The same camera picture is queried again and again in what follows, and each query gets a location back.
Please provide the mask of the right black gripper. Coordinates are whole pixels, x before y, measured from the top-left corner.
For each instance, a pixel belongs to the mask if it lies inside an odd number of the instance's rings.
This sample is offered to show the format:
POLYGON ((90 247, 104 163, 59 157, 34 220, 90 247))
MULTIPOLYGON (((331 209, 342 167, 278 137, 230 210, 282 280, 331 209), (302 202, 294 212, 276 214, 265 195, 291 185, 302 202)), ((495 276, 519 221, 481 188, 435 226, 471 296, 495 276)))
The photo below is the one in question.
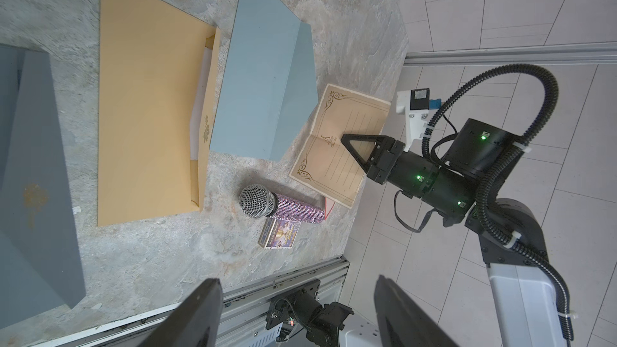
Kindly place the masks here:
POLYGON ((366 176, 383 185, 403 153, 403 143, 395 138, 374 134, 342 135, 341 143, 366 176))

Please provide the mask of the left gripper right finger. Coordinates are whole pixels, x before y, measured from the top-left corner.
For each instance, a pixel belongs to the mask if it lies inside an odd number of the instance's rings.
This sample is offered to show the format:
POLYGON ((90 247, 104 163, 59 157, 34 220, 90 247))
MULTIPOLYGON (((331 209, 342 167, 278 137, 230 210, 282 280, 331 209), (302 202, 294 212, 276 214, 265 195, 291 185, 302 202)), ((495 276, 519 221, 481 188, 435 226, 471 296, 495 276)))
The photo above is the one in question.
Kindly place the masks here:
POLYGON ((383 346, 457 346, 392 279, 379 276, 374 306, 383 346))

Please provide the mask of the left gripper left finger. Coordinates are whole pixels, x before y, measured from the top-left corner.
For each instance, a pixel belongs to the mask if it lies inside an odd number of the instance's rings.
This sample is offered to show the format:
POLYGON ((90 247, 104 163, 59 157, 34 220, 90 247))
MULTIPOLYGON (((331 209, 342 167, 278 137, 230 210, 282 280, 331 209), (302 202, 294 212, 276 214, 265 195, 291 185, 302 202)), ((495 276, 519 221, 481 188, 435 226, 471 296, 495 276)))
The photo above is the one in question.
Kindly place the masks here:
POLYGON ((206 279, 139 347, 215 346, 223 311, 219 279, 206 279))

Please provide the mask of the pink white letter paper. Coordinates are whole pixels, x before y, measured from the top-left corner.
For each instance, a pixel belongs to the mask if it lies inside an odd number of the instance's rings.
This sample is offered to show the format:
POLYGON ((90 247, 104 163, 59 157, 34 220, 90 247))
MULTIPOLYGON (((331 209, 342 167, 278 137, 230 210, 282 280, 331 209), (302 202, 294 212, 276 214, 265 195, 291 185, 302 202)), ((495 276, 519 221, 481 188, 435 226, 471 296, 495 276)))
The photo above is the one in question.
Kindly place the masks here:
POLYGON ((336 202, 334 200, 325 197, 324 220, 327 220, 329 218, 335 206, 336 202))

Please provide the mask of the light blue envelope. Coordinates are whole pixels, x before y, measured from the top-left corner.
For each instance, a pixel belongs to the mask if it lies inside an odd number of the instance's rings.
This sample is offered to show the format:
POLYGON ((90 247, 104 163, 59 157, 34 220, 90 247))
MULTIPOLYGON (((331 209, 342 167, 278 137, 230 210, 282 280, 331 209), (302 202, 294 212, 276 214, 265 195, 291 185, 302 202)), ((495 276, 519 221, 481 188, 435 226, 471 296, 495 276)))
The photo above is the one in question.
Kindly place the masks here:
POLYGON ((279 161, 317 102, 310 25, 281 0, 239 0, 211 150, 279 161))

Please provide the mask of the tan kraft envelope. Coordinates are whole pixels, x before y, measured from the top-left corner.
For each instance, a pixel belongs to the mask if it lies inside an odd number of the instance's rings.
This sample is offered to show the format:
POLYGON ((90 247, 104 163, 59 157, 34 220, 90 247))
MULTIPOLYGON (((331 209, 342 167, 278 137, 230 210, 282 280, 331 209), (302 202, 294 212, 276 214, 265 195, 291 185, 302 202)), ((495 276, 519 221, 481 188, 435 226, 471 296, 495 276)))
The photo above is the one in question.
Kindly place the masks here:
POLYGON ((99 226, 203 209, 220 40, 162 0, 101 0, 99 226))

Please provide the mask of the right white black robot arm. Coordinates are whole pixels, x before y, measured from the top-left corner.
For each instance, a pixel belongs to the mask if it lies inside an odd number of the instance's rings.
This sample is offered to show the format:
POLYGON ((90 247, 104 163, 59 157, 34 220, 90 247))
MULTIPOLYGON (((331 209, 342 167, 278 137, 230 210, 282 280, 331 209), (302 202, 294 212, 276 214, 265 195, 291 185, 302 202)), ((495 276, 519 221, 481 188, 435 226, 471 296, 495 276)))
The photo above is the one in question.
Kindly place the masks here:
POLYGON ((506 346, 568 346, 575 338, 570 291, 549 262, 540 224, 525 204, 498 195, 558 100, 559 85, 550 71, 533 64, 508 64, 469 80, 421 124, 420 154, 389 136, 342 136, 342 144, 369 179, 420 199, 445 226, 463 223, 477 234, 506 346), (543 87, 541 109, 530 127, 516 135, 468 119, 443 138, 448 151, 439 156, 439 143, 432 135, 445 113, 472 88, 507 74, 531 76, 543 87))

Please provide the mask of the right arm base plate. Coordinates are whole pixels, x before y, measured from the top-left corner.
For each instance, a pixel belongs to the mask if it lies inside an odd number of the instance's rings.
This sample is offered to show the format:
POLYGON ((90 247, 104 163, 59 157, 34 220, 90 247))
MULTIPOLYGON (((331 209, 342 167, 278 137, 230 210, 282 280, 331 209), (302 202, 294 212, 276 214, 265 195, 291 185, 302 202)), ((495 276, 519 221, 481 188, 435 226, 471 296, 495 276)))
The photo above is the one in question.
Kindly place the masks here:
POLYGON ((339 333, 345 328, 353 309, 338 302, 322 305, 317 301, 321 281, 312 280, 274 297, 266 315, 266 329, 270 330, 294 319, 306 330, 309 341, 318 346, 339 346, 339 333))

